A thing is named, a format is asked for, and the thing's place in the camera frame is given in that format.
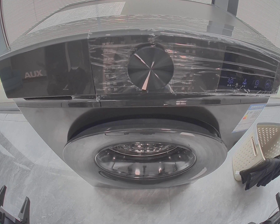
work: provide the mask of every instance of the black cloth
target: black cloth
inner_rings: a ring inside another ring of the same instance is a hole
[[[257,184],[258,187],[267,185],[280,175],[280,155],[265,159],[262,163],[249,169],[240,171],[242,183],[246,183],[245,190]]]

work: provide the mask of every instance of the laundry basket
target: laundry basket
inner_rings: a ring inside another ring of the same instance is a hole
[[[240,171],[277,155],[280,155],[280,124],[257,123],[232,156],[234,178],[241,181]]]

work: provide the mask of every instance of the qr code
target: qr code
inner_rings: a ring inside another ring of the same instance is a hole
[[[261,111],[255,111],[254,114],[252,114],[251,119],[257,118],[260,113],[261,113]]]

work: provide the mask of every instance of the washing machine door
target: washing machine door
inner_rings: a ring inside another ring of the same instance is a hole
[[[63,150],[67,165],[89,183],[128,189],[196,181],[216,170],[226,156],[216,132],[167,119],[97,125],[73,137]]]

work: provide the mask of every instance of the dark gray washing machine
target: dark gray washing machine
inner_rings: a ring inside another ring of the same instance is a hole
[[[280,53],[212,5],[103,0],[35,25],[0,56],[0,77],[91,185],[164,188],[224,162],[250,105],[277,92]]]

